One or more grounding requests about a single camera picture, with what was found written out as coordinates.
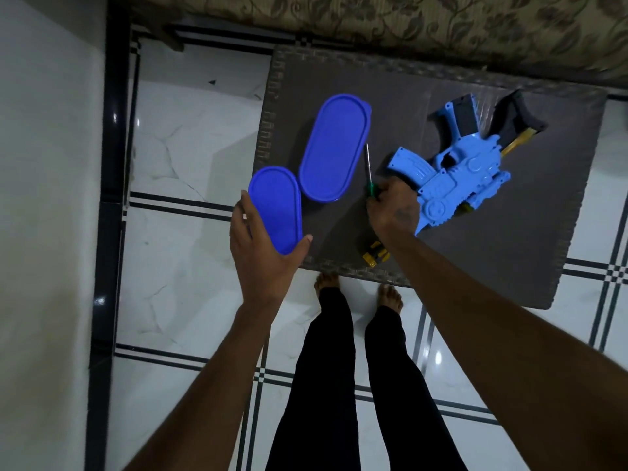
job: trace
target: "hand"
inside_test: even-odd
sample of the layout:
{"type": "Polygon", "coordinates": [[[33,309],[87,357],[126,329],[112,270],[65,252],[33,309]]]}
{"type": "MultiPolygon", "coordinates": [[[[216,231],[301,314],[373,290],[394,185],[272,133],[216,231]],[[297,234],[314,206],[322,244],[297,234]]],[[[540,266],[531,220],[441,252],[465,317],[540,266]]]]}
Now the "hand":
{"type": "Polygon", "coordinates": [[[229,238],[244,303],[279,309],[296,269],[310,250],[312,235],[303,237],[289,255],[279,254],[249,194],[242,190],[231,214],[229,238]]]}
{"type": "Polygon", "coordinates": [[[379,185],[377,199],[367,199],[369,220],[380,238],[390,230],[402,230],[414,235],[419,223],[420,205],[417,194],[398,177],[390,177],[379,185]]]}

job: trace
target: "black pants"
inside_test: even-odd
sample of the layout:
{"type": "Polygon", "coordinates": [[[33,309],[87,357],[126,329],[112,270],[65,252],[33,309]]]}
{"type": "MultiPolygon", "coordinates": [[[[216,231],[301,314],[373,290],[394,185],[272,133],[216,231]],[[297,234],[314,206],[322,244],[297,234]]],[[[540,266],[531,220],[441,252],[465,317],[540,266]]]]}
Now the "black pants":
{"type": "MultiPolygon", "coordinates": [[[[266,471],[360,470],[353,321],[337,288],[320,292],[266,471]]],[[[380,307],[366,328],[366,359],[391,470],[466,470],[425,380],[406,352],[401,317],[380,307]]]]}

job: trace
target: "floral patterned fabric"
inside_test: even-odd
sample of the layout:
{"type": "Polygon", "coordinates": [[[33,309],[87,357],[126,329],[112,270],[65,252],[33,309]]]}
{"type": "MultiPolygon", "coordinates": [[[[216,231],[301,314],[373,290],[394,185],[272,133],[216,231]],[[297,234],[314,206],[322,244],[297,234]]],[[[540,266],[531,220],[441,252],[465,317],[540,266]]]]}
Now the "floral patterned fabric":
{"type": "Polygon", "coordinates": [[[240,23],[628,81],[628,0],[150,0],[240,23]]]}

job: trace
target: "light blue toy gun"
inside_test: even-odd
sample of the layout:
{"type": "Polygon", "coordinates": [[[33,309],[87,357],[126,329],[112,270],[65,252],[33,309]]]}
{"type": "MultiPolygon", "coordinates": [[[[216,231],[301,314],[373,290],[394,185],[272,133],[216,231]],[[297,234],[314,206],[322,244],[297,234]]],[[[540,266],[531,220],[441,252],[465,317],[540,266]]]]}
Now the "light blue toy gun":
{"type": "Polygon", "coordinates": [[[399,148],[388,164],[390,170],[416,185],[421,214],[415,235],[426,226],[449,220],[459,207],[476,210],[510,180],[511,175],[499,169],[503,147],[500,135],[486,139],[480,136],[476,110],[473,94],[438,110],[451,128],[451,146],[436,155],[431,164],[404,148],[399,148]]]}

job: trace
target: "blue food container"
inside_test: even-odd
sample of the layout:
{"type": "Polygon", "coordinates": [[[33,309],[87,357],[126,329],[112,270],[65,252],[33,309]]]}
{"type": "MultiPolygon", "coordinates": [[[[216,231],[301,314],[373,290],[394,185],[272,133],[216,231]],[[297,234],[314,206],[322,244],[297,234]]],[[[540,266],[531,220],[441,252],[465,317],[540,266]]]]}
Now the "blue food container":
{"type": "Polygon", "coordinates": [[[371,106],[351,94],[330,97],[318,111],[299,167],[301,191],[318,203],[339,199],[371,127],[371,106]]]}
{"type": "Polygon", "coordinates": [[[265,167],[249,183],[249,196],[264,222],[272,245],[290,254],[303,236],[301,193],[292,172],[284,167],[265,167]]]}

